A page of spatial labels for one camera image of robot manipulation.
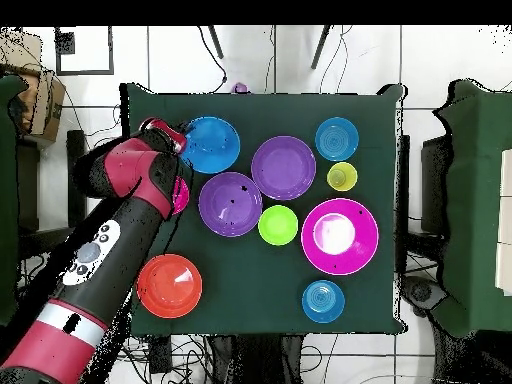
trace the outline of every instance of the table leg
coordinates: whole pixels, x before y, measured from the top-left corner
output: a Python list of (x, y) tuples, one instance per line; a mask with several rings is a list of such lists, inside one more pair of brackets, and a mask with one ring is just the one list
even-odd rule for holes
[(217, 37), (215, 27), (213, 25), (208, 25), (208, 29), (210, 30), (210, 35), (212, 36), (213, 44), (215, 45), (215, 50), (217, 50), (217, 56), (219, 56), (219, 59), (224, 59), (224, 54), (222, 53), (222, 49), (220, 48), (219, 38)]
[(318, 59), (320, 59), (320, 55), (322, 54), (325, 40), (327, 39), (327, 35), (329, 34), (330, 29), (331, 29), (331, 25), (324, 25), (324, 29), (322, 30), (322, 35), (320, 35), (320, 40), (318, 41), (318, 46), (316, 48), (315, 57), (313, 58), (313, 63), (311, 64), (311, 69), (316, 69), (316, 65), (318, 64)]

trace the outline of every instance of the small blue bowl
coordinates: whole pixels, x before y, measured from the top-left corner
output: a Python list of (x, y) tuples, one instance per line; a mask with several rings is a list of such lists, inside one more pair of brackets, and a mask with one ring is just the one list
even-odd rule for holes
[(186, 129), (187, 144), (181, 154), (194, 170), (203, 174), (225, 171), (240, 154), (240, 137), (232, 125), (214, 116), (191, 121)]
[(328, 280), (311, 283), (302, 295), (302, 309), (312, 321), (327, 324), (338, 318), (345, 307), (341, 289)]
[(318, 127), (315, 144), (324, 158), (340, 162), (347, 160), (356, 151), (359, 133), (348, 119), (330, 118)]

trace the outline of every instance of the dark green table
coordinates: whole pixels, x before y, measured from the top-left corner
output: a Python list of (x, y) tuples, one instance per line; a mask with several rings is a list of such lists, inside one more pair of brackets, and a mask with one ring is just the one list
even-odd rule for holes
[[(292, 135), (303, 140), (315, 154), (317, 175), (304, 195), (282, 203), (295, 211), (300, 227), (314, 206), (344, 196), (327, 185), (327, 171), (333, 162), (316, 151), (316, 129), (333, 116), (351, 120), (359, 130), (360, 142), (349, 162), (357, 168), (359, 180), (345, 196), (372, 212), (380, 232), (377, 252), (366, 267), (353, 275), (329, 276), (306, 259), (300, 234), (286, 246), (273, 247), (261, 239), (256, 228), (236, 238), (210, 231), (199, 216), (197, 199), (212, 176), (196, 173), (191, 201), (168, 252), (183, 255), (197, 266), (203, 278), (201, 300), (188, 315), (172, 320), (152, 315), (135, 301), (135, 335), (402, 331), (393, 318), (395, 124), (401, 86), (388, 86), (382, 94), (372, 96), (156, 95), (134, 84), (127, 89), (131, 131), (149, 116), (179, 123), (213, 115), (230, 122), (241, 139), (240, 156), (230, 171), (250, 176), (253, 154), (271, 137)], [(263, 196), (263, 203), (266, 208), (279, 202)], [(174, 219), (162, 224), (148, 258), (162, 253)], [(336, 282), (346, 297), (343, 314), (330, 324), (310, 321), (301, 307), (304, 289), (318, 279)]]
[(441, 275), (450, 296), (433, 315), (456, 337), (512, 331), (512, 297), (494, 286), (501, 152), (512, 148), (512, 94), (482, 88), (475, 81), (455, 81), (449, 100), (436, 111), (454, 159), (446, 175), (450, 237)]
[(9, 102), (27, 89), (18, 76), (0, 78), (0, 326), (7, 325), (16, 311), (14, 285), (18, 280), (18, 185), (16, 174), (16, 130), (9, 117)]

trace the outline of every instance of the purple plate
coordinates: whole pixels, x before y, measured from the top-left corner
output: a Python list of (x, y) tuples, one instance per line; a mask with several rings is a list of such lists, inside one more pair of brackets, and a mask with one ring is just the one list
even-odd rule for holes
[(304, 194), (315, 178), (311, 149), (295, 137), (281, 135), (265, 141), (256, 151), (251, 174), (263, 194), (291, 200)]
[(199, 195), (199, 214), (213, 232), (241, 236), (258, 223), (261, 193), (250, 178), (238, 172), (223, 172), (206, 182)]

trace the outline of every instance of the lime green bowl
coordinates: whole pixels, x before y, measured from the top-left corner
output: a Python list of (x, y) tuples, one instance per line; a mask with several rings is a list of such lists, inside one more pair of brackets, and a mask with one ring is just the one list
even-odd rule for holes
[(258, 221), (261, 238), (273, 246), (283, 246), (291, 242), (298, 230), (297, 215), (282, 205), (266, 209)]

